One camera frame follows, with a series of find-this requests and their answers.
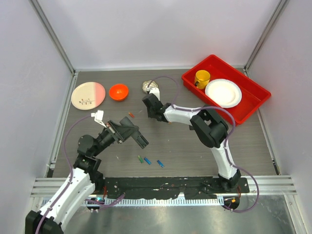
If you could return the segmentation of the black remote control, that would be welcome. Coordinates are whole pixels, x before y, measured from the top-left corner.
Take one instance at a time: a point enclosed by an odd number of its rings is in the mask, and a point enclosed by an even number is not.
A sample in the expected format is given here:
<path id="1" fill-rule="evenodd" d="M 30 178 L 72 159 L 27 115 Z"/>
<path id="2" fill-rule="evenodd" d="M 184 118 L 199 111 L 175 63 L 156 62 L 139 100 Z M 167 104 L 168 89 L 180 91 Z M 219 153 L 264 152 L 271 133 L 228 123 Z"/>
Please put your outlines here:
<path id="1" fill-rule="evenodd" d="M 144 149 L 149 144 L 148 140 L 143 136 L 140 131 L 135 131 L 132 134 L 132 138 L 141 147 L 141 149 Z"/>

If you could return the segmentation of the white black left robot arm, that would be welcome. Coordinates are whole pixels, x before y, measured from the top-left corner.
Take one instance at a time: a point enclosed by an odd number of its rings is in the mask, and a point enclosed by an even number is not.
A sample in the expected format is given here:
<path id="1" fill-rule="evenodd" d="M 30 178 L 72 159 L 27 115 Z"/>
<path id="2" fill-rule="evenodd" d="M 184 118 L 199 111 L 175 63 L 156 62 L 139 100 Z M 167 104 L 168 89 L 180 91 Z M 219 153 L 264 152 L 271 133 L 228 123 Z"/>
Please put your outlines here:
<path id="1" fill-rule="evenodd" d="M 52 198 L 37 212 L 31 210 L 25 218 L 27 234 L 62 234 L 69 221 L 91 194 L 103 191 L 105 179 L 98 171 L 101 160 L 97 156 L 114 142 L 123 143 L 128 138 L 144 149 L 149 142 L 128 117 L 119 123 L 100 123 L 104 128 L 94 138 L 83 135 L 78 141 L 77 159 L 70 166 L 65 182 Z"/>

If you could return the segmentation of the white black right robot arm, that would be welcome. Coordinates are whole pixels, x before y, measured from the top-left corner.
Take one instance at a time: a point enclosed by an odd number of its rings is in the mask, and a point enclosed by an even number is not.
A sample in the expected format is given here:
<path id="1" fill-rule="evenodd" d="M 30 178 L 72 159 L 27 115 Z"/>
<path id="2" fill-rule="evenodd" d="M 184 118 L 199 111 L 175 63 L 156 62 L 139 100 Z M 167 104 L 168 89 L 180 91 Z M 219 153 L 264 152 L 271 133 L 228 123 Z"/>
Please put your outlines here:
<path id="1" fill-rule="evenodd" d="M 200 142 L 210 148 L 218 166 L 218 180 L 223 191 L 230 193 L 238 186 L 240 170 L 234 164 L 228 144 L 228 125 L 217 110 L 204 106 L 201 108 L 180 107 L 171 103 L 162 104 L 155 94 L 149 93 L 143 99 L 149 118 L 161 122 L 177 122 L 190 126 Z"/>

